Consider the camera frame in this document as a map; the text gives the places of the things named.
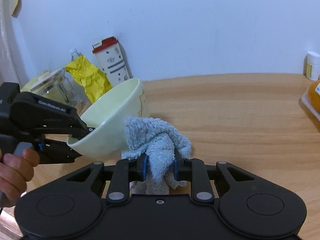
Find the person's left hand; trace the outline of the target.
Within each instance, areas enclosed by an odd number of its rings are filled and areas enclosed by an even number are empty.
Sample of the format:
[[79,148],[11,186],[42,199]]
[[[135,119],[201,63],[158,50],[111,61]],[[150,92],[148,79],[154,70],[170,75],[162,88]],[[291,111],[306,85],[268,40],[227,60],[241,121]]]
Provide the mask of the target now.
[[24,149],[22,156],[1,151],[1,192],[6,196],[1,200],[1,208],[15,206],[27,182],[34,176],[34,168],[39,165],[40,156],[32,148]]

